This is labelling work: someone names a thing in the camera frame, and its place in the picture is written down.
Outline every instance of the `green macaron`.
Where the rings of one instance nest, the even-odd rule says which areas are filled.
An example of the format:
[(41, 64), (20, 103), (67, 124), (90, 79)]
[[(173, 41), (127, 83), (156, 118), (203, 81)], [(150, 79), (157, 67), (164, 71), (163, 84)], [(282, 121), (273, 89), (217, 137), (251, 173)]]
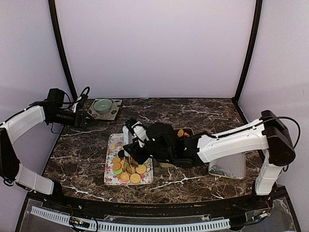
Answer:
[(118, 171), (113, 170), (113, 172), (114, 172), (114, 174), (115, 174), (115, 175), (119, 175), (119, 174), (121, 174), (121, 173), (122, 173), (122, 168), (121, 168), (121, 169), (119, 169)]

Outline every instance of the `floral plate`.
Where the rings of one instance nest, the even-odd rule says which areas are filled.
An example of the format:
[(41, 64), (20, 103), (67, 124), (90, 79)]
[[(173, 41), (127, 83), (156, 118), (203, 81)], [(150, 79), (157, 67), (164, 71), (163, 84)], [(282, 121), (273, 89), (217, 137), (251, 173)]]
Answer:
[(129, 181), (127, 184), (122, 184), (117, 176), (113, 173), (112, 160), (118, 157), (118, 152), (123, 150), (124, 135), (123, 134), (111, 134), (108, 140), (107, 155), (105, 162), (104, 183), (106, 185), (147, 185), (153, 182), (153, 161), (148, 159), (144, 165), (147, 167), (147, 171), (140, 175), (141, 181), (138, 184), (133, 184)]

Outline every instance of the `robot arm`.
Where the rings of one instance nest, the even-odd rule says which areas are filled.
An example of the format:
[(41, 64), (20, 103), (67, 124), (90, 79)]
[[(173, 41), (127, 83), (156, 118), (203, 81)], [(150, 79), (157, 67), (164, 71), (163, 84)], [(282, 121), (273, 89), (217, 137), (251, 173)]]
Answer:
[(132, 126), (135, 142), (124, 146), (139, 164), (148, 158), (175, 166), (191, 168), (240, 152), (263, 150), (265, 160), (255, 182), (257, 195), (268, 195), (283, 167), (295, 159), (287, 127), (271, 111), (239, 128), (210, 135), (198, 134), (178, 138), (173, 127), (154, 123), (145, 128), (140, 122)]
[(74, 104), (74, 112), (62, 109), (64, 92), (60, 89), (51, 89), (44, 101), (35, 102), (23, 112), (10, 118), (0, 126), (0, 176), (6, 185), (17, 183), (19, 186), (37, 191), (46, 195), (59, 195), (62, 193), (61, 185), (34, 171), (29, 170), (17, 158), (13, 145), (26, 132), (36, 125), (46, 122), (61, 123), (77, 127), (93, 124), (91, 119), (86, 119), (85, 112), (80, 111), (87, 99), (87, 94), (82, 95)]

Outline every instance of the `green bowl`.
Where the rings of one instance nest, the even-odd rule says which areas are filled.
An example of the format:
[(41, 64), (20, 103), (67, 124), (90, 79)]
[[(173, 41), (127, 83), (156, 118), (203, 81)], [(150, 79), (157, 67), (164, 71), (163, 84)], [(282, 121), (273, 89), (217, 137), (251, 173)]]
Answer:
[(109, 99), (101, 99), (98, 100), (93, 108), (100, 114), (100, 115), (104, 115), (107, 114), (112, 107), (112, 101)]

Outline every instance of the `brown marble surface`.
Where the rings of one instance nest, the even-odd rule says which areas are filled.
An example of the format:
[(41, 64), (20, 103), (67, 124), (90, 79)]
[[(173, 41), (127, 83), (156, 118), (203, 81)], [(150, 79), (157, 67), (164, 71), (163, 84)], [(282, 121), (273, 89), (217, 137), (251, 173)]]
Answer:
[(246, 155), (246, 178), (233, 180), (208, 174), (208, 165), (192, 169), (161, 168), (154, 161), (149, 185), (107, 186), (104, 167), (110, 134), (121, 133), (127, 119), (145, 125), (156, 121), (194, 133), (222, 132), (243, 125), (229, 99), (125, 99), (115, 121), (77, 129), (66, 126), (47, 163), (45, 177), (60, 182), (65, 195), (119, 203), (191, 203), (226, 199), (251, 193), (262, 161), (257, 152)]

